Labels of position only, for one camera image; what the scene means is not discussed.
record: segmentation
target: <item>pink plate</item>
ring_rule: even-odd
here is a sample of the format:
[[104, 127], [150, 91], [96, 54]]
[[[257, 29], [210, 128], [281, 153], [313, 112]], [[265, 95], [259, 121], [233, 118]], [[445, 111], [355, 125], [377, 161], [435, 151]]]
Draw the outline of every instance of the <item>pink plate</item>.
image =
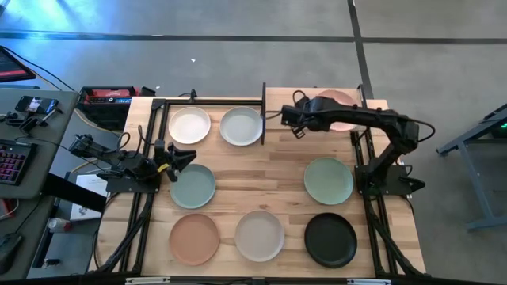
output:
[[[326, 91], [323, 91], [322, 93], [320, 93], [317, 96], [323, 96], [323, 97], [333, 98], [334, 100], [336, 100], [336, 102], [338, 102], [338, 103], [340, 103], [342, 105], [352, 106], [354, 104], [357, 104], [354, 101], [354, 99], [352, 99], [349, 95], [347, 95], [347, 94], [345, 94], [343, 92], [337, 91], [337, 90], [328, 89]], [[351, 124], [351, 123], [339, 123], [339, 122], [336, 122], [336, 123], [332, 123], [331, 124], [330, 129], [333, 130], [333, 131], [350, 131], [350, 130], [352, 130], [355, 127], [356, 127], [356, 125]]]

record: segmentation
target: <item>red power supply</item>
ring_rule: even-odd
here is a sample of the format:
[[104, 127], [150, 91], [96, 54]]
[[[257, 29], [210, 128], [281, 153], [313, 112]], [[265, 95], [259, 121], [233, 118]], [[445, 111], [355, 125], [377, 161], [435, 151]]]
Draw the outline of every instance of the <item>red power supply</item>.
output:
[[86, 118], [108, 130], [125, 127], [133, 97], [153, 97], [155, 91], [134, 86], [83, 86], [78, 102]]

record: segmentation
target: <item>sage green plate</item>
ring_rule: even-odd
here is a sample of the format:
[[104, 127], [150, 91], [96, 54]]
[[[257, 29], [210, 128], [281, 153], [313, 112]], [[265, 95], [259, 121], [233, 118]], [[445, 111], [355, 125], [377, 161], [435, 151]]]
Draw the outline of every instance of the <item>sage green plate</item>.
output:
[[320, 158], [304, 171], [304, 187], [317, 202], [336, 205], [350, 197], [354, 179], [347, 165], [334, 158]]
[[173, 201], [185, 209], [203, 207], [215, 195], [215, 176], [212, 171], [198, 164], [185, 167], [170, 185]]

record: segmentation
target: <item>white plate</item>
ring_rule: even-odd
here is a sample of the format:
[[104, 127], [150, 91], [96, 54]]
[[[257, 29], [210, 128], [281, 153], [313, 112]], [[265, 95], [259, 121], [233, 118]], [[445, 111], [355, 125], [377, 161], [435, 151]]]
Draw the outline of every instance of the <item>white plate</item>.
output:
[[169, 133], [179, 143], [192, 144], [204, 139], [211, 126], [212, 121], [203, 109], [188, 107], [169, 120]]

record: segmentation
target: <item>white paper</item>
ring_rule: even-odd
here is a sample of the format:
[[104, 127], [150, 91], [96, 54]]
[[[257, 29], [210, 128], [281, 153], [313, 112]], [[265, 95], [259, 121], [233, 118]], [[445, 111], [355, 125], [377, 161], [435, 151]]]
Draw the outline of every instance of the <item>white paper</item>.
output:
[[[108, 182], [106, 180], [102, 180], [95, 174], [78, 175], [78, 178], [76, 180], [77, 186], [81, 186], [104, 197], [108, 195], [107, 192], [105, 191], [105, 187], [107, 186], [107, 184]], [[99, 219], [100, 217], [101, 213], [97, 211], [87, 209], [77, 204], [72, 205], [71, 221], [79, 221], [84, 219]]]

